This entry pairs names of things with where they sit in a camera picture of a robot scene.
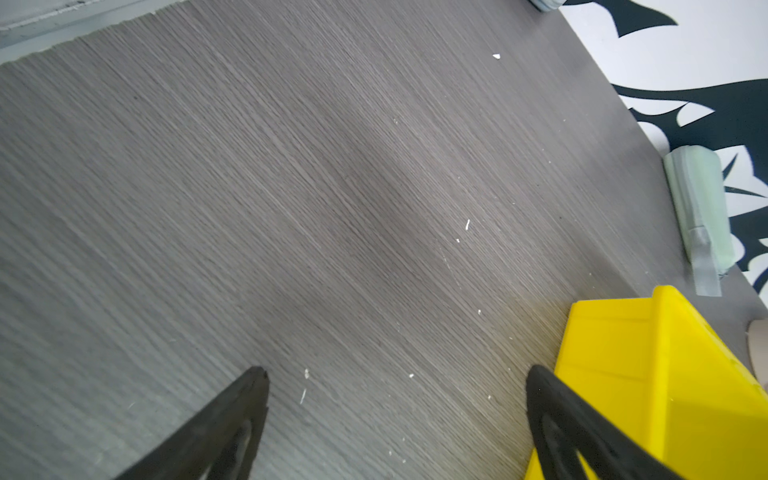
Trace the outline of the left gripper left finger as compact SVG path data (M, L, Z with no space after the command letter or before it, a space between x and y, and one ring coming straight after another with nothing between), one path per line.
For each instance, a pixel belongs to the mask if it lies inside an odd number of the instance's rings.
M248 479L268 413L270 379L251 367L120 479Z

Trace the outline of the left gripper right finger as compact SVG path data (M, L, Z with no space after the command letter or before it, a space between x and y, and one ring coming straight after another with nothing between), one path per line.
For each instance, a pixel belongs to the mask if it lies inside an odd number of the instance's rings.
M527 418L546 479L677 479L542 365L526 378Z

